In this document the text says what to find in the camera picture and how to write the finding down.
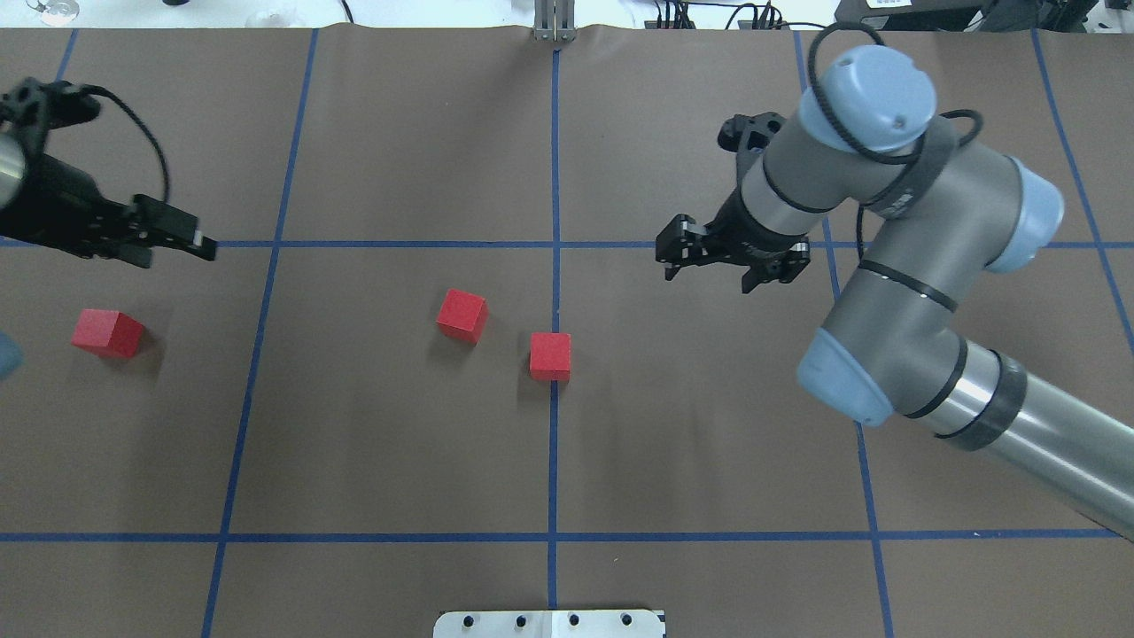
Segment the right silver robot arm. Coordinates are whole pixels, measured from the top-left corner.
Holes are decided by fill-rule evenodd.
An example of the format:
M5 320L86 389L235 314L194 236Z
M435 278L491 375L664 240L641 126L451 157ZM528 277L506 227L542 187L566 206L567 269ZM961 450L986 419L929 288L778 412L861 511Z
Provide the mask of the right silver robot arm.
M796 376L862 425L894 415L960 451L1029 473L1090 520L1131 537L1131 428L951 329L984 272L1013 272L1052 241L1052 182L960 133L936 86L903 52L855 46L815 73L790 118L736 116L719 133L736 185L712 221L678 214L655 261L744 267L742 291L789 283L809 236L843 202L882 218Z

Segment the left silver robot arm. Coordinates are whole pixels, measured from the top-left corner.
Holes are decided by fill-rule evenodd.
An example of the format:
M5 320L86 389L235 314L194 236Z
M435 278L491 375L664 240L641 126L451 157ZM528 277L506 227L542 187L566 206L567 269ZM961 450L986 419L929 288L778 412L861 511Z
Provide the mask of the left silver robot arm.
M5 237L81 260L119 260L149 269L154 249L206 261L214 261L218 250L218 243L198 229L198 216L145 194L127 203L109 199L85 171L32 153L7 133L1 205Z

